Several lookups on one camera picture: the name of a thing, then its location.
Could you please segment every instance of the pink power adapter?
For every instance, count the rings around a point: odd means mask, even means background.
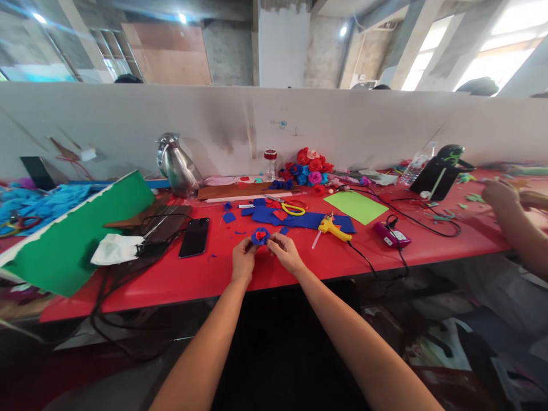
[[[390,248],[403,249],[411,244],[411,239],[403,234],[401,231],[395,230],[393,228],[396,225],[396,221],[397,220],[390,223],[390,225],[392,226],[392,230],[390,230],[386,221],[379,221],[375,223],[373,228]]]

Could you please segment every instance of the green felt sheet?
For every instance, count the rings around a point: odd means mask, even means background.
[[[39,240],[25,244],[2,269],[36,287],[71,297],[98,267],[90,260],[99,242],[108,233],[122,233],[120,229],[103,228],[103,225],[131,218],[154,200],[142,175],[135,171],[89,203],[70,211]]]
[[[363,225],[369,224],[388,210],[388,207],[355,191],[341,191],[324,200]]]

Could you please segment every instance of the red table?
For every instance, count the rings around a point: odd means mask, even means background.
[[[477,178],[501,175],[491,171],[479,170],[474,173]],[[548,191],[548,179],[531,181],[537,191]],[[474,192],[480,194],[483,185],[476,182],[458,184],[453,187],[448,197],[436,208],[443,212],[448,208],[459,217],[457,223],[462,227],[462,234],[454,238],[445,238],[416,225],[406,217],[400,216],[397,228],[409,236],[413,242],[404,250],[405,260],[409,265],[435,263],[438,261],[459,259],[475,255],[495,253],[510,249],[497,226],[494,215],[488,205],[472,203],[465,195]],[[374,188],[375,192],[386,199],[397,199],[414,196],[402,186]],[[305,200],[308,211],[319,213],[341,214],[329,203],[314,194],[299,194]],[[453,233],[454,227],[449,223],[434,224],[431,217],[415,202],[394,202],[400,210],[412,215],[424,224],[438,231]],[[466,204],[462,209],[458,204]],[[173,304],[218,296],[230,281],[232,272],[232,249],[250,235],[257,227],[264,224],[255,223],[251,216],[241,217],[240,210],[234,203],[232,211],[236,221],[226,224],[222,221],[223,206],[219,204],[198,204],[192,213],[193,218],[209,217],[211,219],[208,244],[205,254],[187,259],[179,259],[178,252],[182,239],[177,239],[162,259],[145,274],[127,286],[115,292],[103,304],[104,312],[116,312],[129,309]],[[391,213],[384,213],[380,219],[386,219]],[[535,223],[548,228],[545,215],[531,212]],[[363,226],[353,220],[356,234],[352,243],[371,261],[375,270],[382,271],[402,267],[398,251],[387,247],[373,230],[373,223]],[[267,225],[269,231],[279,231],[282,226]],[[235,231],[246,232],[245,235]],[[367,262],[352,250],[346,243],[330,234],[321,235],[315,249],[311,249],[317,231],[306,228],[292,228],[288,234],[296,243],[304,263],[322,280],[337,277],[353,276],[370,272]],[[55,321],[90,314],[98,293],[100,275],[94,275],[72,298],[56,297],[44,310],[40,321]],[[270,256],[266,247],[261,248],[256,256],[253,280],[249,291],[282,287],[295,284],[295,278],[281,264]]]

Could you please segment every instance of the smartphone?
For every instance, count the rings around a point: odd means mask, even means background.
[[[20,157],[20,159],[37,188],[49,191],[57,187],[41,157]]]
[[[194,219],[188,223],[184,232],[179,258],[194,257],[206,251],[209,218]]]

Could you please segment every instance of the ceiling light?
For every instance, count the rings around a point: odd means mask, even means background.
[[[44,17],[42,17],[41,15],[39,15],[38,13],[33,13],[33,17],[38,20],[38,22],[42,23],[42,24],[46,24],[46,19],[44,19]]]

